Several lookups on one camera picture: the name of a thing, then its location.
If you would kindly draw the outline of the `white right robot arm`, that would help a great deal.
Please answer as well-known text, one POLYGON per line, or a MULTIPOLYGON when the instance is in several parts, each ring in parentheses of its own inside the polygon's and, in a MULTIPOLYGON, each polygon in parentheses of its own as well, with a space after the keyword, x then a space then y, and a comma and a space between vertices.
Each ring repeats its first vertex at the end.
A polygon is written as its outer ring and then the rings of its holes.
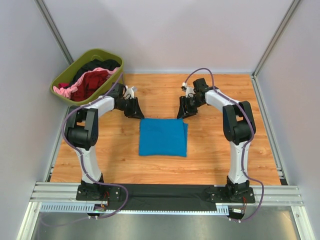
POLYGON ((207 104, 222 113, 223 134, 230 145, 230 169, 224 187, 210 187, 209 194, 218 202, 254 203, 253 189, 248 178, 248 155, 256 133, 251 105, 248 101, 237 101, 222 93, 215 86, 208 86, 204 78, 189 87, 182 83, 185 92, 179 98, 177 118, 185 119, 198 113, 198 108, 207 104))

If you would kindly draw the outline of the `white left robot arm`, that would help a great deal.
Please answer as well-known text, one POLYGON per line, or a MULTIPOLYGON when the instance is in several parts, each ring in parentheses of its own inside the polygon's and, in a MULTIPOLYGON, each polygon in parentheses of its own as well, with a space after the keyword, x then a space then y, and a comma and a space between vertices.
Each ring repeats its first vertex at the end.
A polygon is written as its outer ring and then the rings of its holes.
POLYGON ((73 148, 81 167, 81 182, 76 199, 105 201, 113 185, 104 185, 98 166, 96 144, 99 138, 99 118, 113 110, 119 110, 127 118, 144 119, 136 87, 114 83, 110 90, 96 100, 82 106, 72 106, 63 126, 63 138, 73 148))

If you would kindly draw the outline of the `blue t shirt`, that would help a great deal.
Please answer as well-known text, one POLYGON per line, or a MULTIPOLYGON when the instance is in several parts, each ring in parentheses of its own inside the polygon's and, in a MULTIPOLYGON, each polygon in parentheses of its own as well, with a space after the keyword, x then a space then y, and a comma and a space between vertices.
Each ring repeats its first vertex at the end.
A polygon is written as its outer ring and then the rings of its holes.
POLYGON ((188 124, 182 119, 145 118, 139 125, 140 156, 186 157, 188 124))

